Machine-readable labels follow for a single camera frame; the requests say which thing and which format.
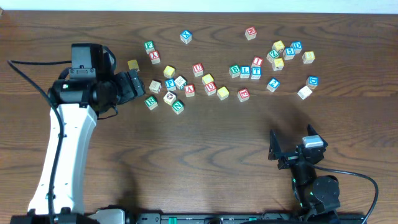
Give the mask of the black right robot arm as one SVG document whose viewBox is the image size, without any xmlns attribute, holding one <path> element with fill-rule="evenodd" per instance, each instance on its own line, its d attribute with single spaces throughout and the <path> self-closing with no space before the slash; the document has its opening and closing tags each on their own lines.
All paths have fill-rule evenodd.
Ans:
<svg viewBox="0 0 398 224">
<path fill-rule="evenodd" d="M 328 143 L 311 125 L 307 126 L 307 133 L 294 151 L 284 152 L 275 132 L 271 130 L 268 159 L 276 160 L 279 170 L 291 171 L 292 189 L 302 207 L 302 215 L 311 217 L 340 207 L 340 189 L 336 177 L 319 176 L 315 171 L 315 165 L 324 159 Z"/>
</svg>

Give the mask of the green R block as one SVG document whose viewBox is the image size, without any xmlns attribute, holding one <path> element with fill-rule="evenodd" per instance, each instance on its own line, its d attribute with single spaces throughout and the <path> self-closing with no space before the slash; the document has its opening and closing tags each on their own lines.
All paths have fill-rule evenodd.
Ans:
<svg viewBox="0 0 398 224">
<path fill-rule="evenodd" d="M 154 108 L 156 108 L 158 106 L 158 102 L 154 96 L 150 96 L 150 97 L 146 98 L 144 103 L 150 110 L 153 110 Z"/>
</svg>

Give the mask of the yellow O block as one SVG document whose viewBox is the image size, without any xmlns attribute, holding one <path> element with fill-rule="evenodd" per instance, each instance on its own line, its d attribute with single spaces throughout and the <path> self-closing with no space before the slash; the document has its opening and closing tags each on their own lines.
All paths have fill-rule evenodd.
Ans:
<svg viewBox="0 0 398 224">
<path fill-rule="evenodd" d="M 229 97 L 229 90 L 225 86 L 223 86 L 217 89 L 217 96 L 220 100 L 224 100 Z"/>
</svg>

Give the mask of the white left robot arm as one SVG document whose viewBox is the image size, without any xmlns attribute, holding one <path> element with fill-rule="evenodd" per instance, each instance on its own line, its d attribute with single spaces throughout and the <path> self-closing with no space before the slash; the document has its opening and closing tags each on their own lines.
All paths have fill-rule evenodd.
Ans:
<svg viewBox="0 0 398 224">
<path fill-rule="evenodd" d="M 72 65 L 48 90 L 50 138 L 40 182 L 28 210 L 85 212 L 83 182 L 99 115 L 145 93 L 135 70 L 115 73 L 116 58 L 100 44 L 72 44 Z"/>
</svg>

